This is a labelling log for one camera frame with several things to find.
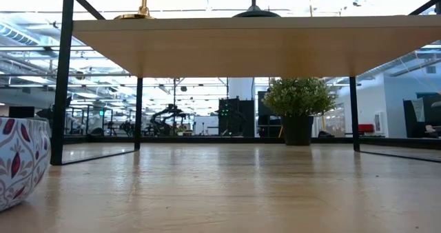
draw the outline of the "potted plant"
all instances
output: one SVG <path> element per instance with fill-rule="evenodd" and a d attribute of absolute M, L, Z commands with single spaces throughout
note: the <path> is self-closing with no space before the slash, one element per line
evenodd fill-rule
<path fill-rule="evenodd" d="M 314 116 L 334 108 L 336 98 L 319 78 L 272 79 L 263 103 L 282 117 L 287 145 L 311 144 Z"/>

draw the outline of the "black planter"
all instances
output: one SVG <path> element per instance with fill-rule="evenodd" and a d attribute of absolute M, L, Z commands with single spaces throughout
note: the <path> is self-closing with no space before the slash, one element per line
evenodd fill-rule
<path fill-rule="evenodd" d="M 311 144 L 313 116 L 282 116 L 286 145 L 308 146 Z"/>

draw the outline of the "patterned ceramic pot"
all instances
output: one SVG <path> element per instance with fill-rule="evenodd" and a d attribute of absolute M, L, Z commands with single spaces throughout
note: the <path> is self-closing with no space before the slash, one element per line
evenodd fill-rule
<path fill-rule="evenodd" d="M 0 118 L 0 211 L 25 200 L 48 167 L 47 123 Z"/>

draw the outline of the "white pillar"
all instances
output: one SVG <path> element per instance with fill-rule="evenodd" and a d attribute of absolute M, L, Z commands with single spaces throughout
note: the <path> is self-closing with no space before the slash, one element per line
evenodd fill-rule
<path fill-rule="evenodd" d="M 239 100 L 254 100 L 256 94 L 256 84 L 254 78 L 228 78 L 228 98 Z M 256 105 L 254 104 L 254 137 L 257 137 Z"/>

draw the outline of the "wooden tabletop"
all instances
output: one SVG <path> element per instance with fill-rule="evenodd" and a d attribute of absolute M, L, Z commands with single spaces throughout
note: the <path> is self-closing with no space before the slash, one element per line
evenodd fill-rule
<path fill-rule="evenodd" d="M 441 16 L 75 21 L 137 77 L 347 77 L 441 39 Z"/>

